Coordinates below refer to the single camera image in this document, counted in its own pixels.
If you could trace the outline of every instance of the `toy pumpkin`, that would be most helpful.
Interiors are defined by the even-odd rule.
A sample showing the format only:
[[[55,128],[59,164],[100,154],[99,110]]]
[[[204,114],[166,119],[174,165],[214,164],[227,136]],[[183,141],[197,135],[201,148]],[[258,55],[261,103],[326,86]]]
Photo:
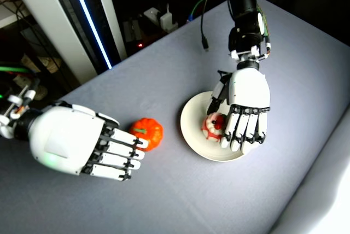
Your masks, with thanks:
[[[143,118],[131,126],[129,133],[146,139],[148,141],[148,147],[142,150],[150,151],[160,144],[163,138],[163,127],[154,119]]]

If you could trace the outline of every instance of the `white plate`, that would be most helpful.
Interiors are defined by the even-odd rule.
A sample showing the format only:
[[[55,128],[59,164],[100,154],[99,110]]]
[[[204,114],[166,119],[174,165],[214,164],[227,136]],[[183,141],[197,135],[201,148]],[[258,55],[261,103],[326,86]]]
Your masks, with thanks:
[[[201,130],[211,95],[212,92],[199,93],[187,102],[181,113],[181,131],[188,145],[200,156],[219,162],[232,161],[241,157],[242,152],[221,148],[219,143],[207,140]],[[229,110],[230,107],[224,102],[218,112],[227,115]]]

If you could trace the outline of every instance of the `led light strip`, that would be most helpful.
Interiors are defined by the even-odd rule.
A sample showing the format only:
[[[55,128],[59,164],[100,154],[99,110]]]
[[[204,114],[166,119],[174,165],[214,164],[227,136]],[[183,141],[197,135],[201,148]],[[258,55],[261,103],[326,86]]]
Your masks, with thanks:
[[[104,47],[103,47],[102,42],[101,42],[101,40],[100,40],[100,37],[98,36],[98,33],[97,33],[97,31],[96,31],[94,22],[92,22],[92,18],[91,18],[91,16],[90,16],[90,13],[89,13],[89,11],[88,11],[88,8],[86,7],[85,1],[84,1],[84,0],[79,0],[79,2],[80,2],[80,4],[81,4],[81,7],[83,7],[84,13],[85,13],[86,18],[87,18],[87,20],[88,20],[88,22],[89,22],[89,25],[90,25],[90,27],[91,27],[91,29],[92,29],[92,32],[94,33],[94,36],[95,36],[96,41],[97,41],[97,43],[98,43],[98,46],[100,47],[100,49],[101,49],[101,51],[102,51],[104,60],[106,61],[108,68],[111,69],[112,66],[110,65],[110,62],[109,62],[108,56],[107,56],[107,54],[106,54],[106,51],[104,50]]]

